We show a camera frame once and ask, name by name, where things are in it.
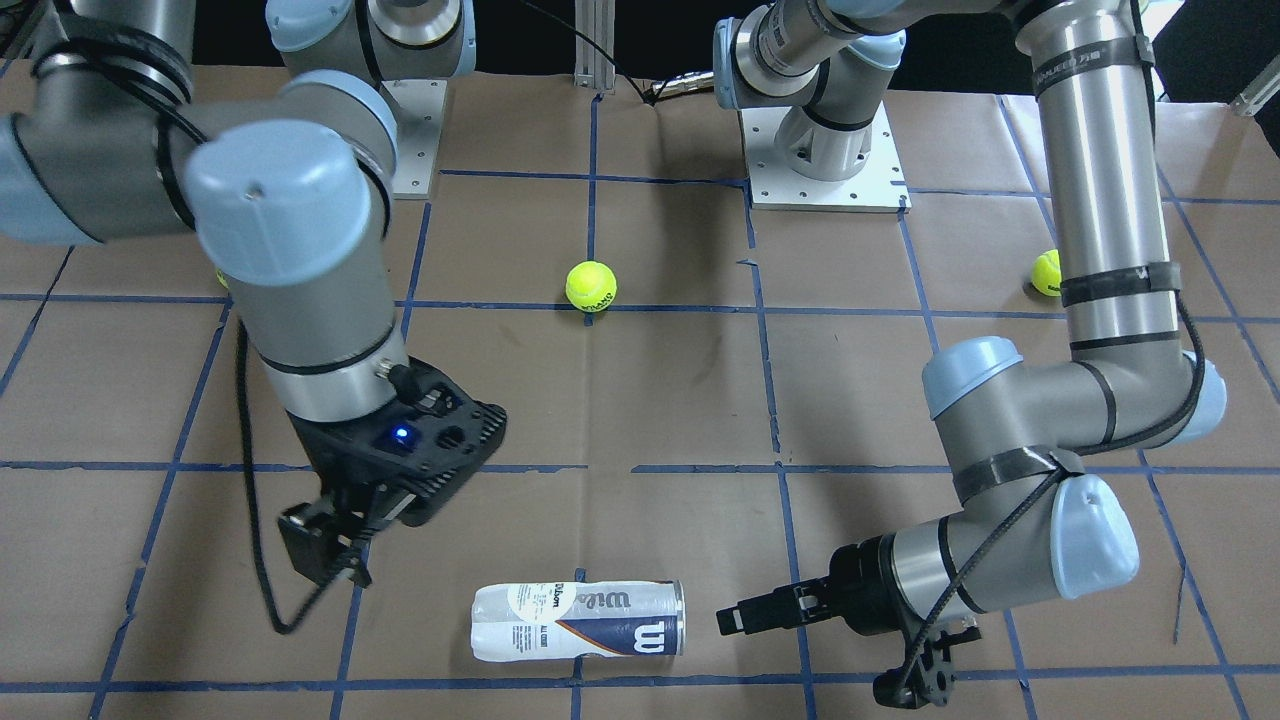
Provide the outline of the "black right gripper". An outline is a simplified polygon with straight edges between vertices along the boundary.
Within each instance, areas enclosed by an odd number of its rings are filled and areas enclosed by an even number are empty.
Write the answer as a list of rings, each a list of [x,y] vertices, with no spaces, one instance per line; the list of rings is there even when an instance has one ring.
[[[498,450],[507,411],[467,396],[416,357],[390,372],[392,400],[366,416],[316,423],[291,419],[320,478],[321,493],[276,516],[293,569],[316,585],[372,583],[364,560],[388,512],[420,527]]]

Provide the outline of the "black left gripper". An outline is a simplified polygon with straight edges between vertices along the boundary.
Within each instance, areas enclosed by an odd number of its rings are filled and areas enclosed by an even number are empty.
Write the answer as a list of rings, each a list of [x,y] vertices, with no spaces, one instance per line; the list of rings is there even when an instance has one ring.
[[[897,589],[891,550],[888,536],[846,544],[836,550],[829,560],[829,588],[826,582],[799,582],[741,600],[716,612],[719,633],[750,635],[795,629],[829,620],[836,614],[860,635],[900,632],[902,662],[873,680],[876,702],[891,708],[943,707],[956,684],[952,647],[979,641],[982,632],[969,626],[951,633],[943,623],[938,623],[923,641],[920,652],[914,655],[913,642],[925,621],[914,614]]]

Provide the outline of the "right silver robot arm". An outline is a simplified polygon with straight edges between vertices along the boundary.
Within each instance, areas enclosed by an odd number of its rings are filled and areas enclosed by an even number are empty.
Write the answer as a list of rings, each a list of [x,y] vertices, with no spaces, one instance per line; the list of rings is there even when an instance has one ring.
[[[372,537],[428,521],[506,433],[406,352],[383,254],[410,159],[387,86],[470,72],[474,5],[270,1],[265,22],[291,81],[197,102],[192,1],[50,1],[35,109],[3,118],[3,233],[195,232],[321,482],[279,516],[291,562],[365,587]]]

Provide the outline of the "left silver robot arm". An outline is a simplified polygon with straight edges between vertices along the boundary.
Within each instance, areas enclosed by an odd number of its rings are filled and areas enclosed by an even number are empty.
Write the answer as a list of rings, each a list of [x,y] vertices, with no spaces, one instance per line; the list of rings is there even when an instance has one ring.
[[[1224,378],[1181,297],[1161,208],[1155,58],[1137,1],[773,1],[714,31],[714,91],[736,111],[786,108],[776,146],[797,173],[855,176],[835,143],[868,141],[910,26],[1002,15],[1030,63],[1062,255],[1066,352],[1025,357],[988,334],[923,366],[959,509],[836,550],[819,578],[722,609],[722,635],[831,619],[899,632],[879,705],[943,706],[956,629],[988,612],[1121,587],[1140,569],[1130,520],[1084,459],[1198,439],[1221,421]]]

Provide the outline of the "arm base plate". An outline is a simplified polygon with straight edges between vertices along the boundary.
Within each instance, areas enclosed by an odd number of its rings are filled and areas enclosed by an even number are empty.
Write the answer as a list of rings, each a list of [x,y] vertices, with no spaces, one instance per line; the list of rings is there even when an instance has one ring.
[[[393,79],[381,95],[394,113],[398,151],[393,192],[398,200],[429,200],[436,177],[448,82]]]
[[[763,210],[896,213],[911,206],[884,104],[836,131],[800,108],[739,111],[751,201]]]

